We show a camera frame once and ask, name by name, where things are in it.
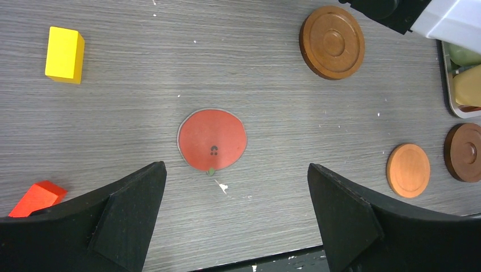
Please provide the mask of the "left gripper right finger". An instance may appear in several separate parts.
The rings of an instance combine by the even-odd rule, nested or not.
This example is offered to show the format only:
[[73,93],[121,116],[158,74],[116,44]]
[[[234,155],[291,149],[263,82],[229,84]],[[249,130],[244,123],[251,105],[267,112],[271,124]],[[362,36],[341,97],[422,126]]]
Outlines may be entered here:
[[480,218],[407,204],[319,164],[307,179],[331,271],[480,270]]

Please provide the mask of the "red round coaster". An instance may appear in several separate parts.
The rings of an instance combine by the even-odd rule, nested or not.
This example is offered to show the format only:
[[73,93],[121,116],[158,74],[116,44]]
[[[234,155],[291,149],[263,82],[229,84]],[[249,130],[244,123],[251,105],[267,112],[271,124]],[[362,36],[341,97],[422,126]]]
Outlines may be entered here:
[[232,113],[200,109],[180,124],[177,145],[190,167],[213,176],[241,158],[247,147],[247,133],[243,122]]

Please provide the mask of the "brown wooden coaster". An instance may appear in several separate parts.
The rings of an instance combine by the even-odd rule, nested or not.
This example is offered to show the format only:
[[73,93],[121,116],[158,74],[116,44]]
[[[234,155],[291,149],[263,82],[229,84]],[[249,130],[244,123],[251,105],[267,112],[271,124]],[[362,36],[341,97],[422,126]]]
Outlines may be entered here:
[[360,68],[365,39],[349,12],[337,6],[323,6],[302,23],[299,48],[314,73],[325,79],[341,80]]

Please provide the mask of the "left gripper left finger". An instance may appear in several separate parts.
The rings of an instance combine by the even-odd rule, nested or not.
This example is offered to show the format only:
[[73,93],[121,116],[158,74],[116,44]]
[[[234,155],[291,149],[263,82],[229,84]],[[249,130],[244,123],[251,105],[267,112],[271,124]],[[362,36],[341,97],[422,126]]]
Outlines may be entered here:
[[1,218],[1,270],[141,271],[166,177],[156,161],[27,217]]

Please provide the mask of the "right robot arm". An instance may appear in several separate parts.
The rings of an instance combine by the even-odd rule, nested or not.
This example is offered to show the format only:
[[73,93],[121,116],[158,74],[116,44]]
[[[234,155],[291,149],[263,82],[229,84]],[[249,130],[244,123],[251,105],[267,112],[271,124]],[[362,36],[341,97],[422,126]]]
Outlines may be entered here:
[[480,1],[340,0],[398,33],[415,32],[480,53]]

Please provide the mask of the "light orange wooden coaster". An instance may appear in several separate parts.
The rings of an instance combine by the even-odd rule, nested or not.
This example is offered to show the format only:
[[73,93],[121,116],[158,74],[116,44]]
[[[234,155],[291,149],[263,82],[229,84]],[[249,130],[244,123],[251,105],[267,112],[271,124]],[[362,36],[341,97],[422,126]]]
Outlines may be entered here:
[[390,154],[386,177],[391,189],[404,198],[419,196],[427,187],[431,165],[425,151],[413,143],[403,143]]

